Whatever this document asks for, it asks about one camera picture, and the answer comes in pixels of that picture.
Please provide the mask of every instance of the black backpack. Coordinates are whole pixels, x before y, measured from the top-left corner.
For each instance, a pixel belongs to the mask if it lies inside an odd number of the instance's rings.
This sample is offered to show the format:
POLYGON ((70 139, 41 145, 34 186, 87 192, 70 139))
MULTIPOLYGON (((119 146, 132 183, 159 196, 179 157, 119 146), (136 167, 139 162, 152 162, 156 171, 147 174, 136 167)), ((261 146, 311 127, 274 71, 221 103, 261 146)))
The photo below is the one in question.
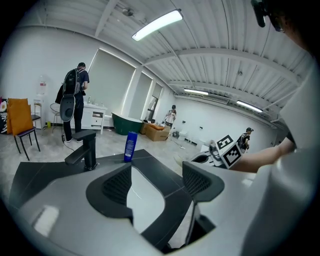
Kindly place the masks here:
POLYGON ((245 141, 246 141, 246 137, 248 136, 248 134, 246 133, 243 133, 239 138, 238 140, 236 141, 238 143, 238 146, 240 149, 244 149, 246 146, 245 146, 245 141))
POLYGON ((79 70, 70 70, 63 81, 63 95, 76 95, 81 91, 79 70))

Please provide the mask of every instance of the fluorescent light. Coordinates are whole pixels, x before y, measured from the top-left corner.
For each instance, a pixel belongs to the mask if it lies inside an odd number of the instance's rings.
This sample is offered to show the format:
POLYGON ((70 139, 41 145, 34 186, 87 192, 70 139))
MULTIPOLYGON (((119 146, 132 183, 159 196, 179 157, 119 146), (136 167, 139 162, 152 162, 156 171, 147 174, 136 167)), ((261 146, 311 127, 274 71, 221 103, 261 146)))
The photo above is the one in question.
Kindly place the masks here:
POLYGON ((171 23, 181 21, 183 19, 182 14, 180 13, 181 10, 173 10, 160 18, 155 19, 148 25, 141 28, 137 33, 135 33, 132 38, 136 41, 141 40, 145 36, 151 34, 152 32, 161 29, 162 27, 169 25, 171 23))
POLYGON ((184 89, 184 91, 188 93, 194 93, 194 94, 203 94, 203 95, 209 94, 207 91, 203 91, 203 90, 184 89))
POLYGON ((242 101, 240 101, 240 100, 238 100, 236 103, 239 104, 239 105, 245 106, 245 107, 247 107, 247 108, 249 108, 249 109, 252 109, 252 110, 254 110, 254 111, 257 111, 257 112, 259 112, 259 113, 262 112, 262 109, 257 108, 257 107, 255 107, 255 106, 252 106, 252 105, 250 105, 250 104, 248 104, 248 103, 242 102, 242 101))

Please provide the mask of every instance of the dark shirt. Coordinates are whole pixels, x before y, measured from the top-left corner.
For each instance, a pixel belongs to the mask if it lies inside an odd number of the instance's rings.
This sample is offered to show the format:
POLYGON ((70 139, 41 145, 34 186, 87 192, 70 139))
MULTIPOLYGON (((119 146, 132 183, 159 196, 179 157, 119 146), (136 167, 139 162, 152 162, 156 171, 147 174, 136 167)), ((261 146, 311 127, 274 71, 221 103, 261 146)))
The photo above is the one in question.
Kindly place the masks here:
POLYGON ((79 71, 79 79, 80 79, 80 88, 81 89, 77 94, 74 95, 76 104, 78 101, 82 101, 82 102, 84 101, 83 95, 86 95, 86 93, 83 90, 84 82, 90 83, 88 72, 81 69, 81 68, 78 68, 78 71, 79 71))

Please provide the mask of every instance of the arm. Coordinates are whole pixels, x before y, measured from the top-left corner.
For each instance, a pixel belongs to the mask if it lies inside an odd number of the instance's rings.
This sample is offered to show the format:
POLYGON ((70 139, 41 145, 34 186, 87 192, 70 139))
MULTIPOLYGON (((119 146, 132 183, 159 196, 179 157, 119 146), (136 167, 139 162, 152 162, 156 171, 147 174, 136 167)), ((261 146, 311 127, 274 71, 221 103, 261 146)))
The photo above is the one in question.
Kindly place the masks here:
POLYGON ((278 158, 292 152, 294 149, 295 144, 285 138, 278 146, 266 148, 254 154, 244 154, 231 169, 256 173, 261 166, 273 164, 278 158))
POLYGON ((83 80, 83 90, 88 89, 88 84, 90 83, 89 80, 89 74, 87 71, 84 71, 85 75, 84 75, 84 80, 83 80))
POLYGON ((83 82, 83 90, 86 90, 86 89, 88 89, 88 82, 84 81, 83 82))
POLYGON ((245 144, 245 148, 247 149, 248 148, 248 139, 247 138, 245 139, 245 143, 244 144, 245 144))

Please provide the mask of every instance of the black faucet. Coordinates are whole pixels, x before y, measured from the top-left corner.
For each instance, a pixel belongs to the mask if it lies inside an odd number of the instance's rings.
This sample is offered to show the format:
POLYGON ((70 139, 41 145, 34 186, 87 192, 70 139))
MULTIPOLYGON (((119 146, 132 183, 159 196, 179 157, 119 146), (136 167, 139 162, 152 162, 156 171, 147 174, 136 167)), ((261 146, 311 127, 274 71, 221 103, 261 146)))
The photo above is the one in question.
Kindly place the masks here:
POLYGON ((67 165, 75 165, 84 158, 84 168, 89 171, 97 166, 96 161, 96 132, 83 130, 72 134, 75 140, 83 140, 83 145, 64 159, 67 165))

